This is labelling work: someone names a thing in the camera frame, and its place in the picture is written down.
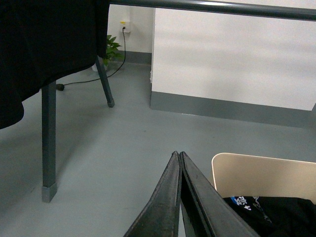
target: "black cloth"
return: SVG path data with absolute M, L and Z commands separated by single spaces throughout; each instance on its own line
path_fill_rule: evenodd
M 316 237 L 316 205 L 295 197 L 228 197 L 225 202 L 262 237 Z
M 0 1 L 0 129 L 22 101 L 106 55 L 109 0 Z

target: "gray metal bar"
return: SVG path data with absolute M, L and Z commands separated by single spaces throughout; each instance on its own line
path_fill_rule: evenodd
M 105 94 L 107 101 L 108 101 L 108 106 L 110 108 L 112 108 L 112 107 L 114 107 L 115 103 L 114 103 L 114 99 L 112 97 L 111 88 L 110 88 L 108 77 L 107 77 L 107 72 L 105 71 L 105 68 L 104 68 L 103 59 L 98 56 L 97 59 L 95 60 L 95 64 L 96 64 L 97 69 L 98 69 L 98 73 L 100 76 L 100 80 L 102 83 L 104 94 Z
M 316 9 L 200 0 L 110 0 L 111 4 L 316 21 Z
M 42 88 L 42 201 L 50 202 L 56 185 L 56 82 Z

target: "gray baseboard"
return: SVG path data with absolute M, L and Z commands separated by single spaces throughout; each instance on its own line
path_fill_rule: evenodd
M 315 127 L 315 111 L 152 92 L 151 109 L 291 127 Z
M 120 54 L 124 55 L 124 51 L 118 51 Z M 138 64 L 152 64 L 152 54 L 151 53 L 142 53 L 142 52 L 132 52 L 126 51 L 126 60 L 127 63 L 138 63 Z

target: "metal railing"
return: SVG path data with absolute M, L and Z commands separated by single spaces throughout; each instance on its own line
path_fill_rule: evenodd
M 110 0 L 111 4 L 316 21 L 316 9 L 200 0 Z

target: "black metal legs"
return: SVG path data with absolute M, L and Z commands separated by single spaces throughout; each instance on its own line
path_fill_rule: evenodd
M 110 85 L 109 85 L 109 81 L 108 81 L 108 77 L 107 77 L 107 73 L 105 71 L 105 68 L 103 66 L 103 60 L 100 57 L 97 57 L 95 64 L 97 66 L 98 69 L 98 73 L 100 76 L 100 80 L 103 86 L 103 90 L 105 93 L 105 96 L 107 97 L 107 101 L 108 101 L 108 106 L 110 108 L 112 108 L 114 106 L 114 99 L 112 97 L 112 93 L 111 93 L 111 89 L 110 89 Z
M 42 88 L 42 201 L 50 202 L 56 184 L 56 82 Z

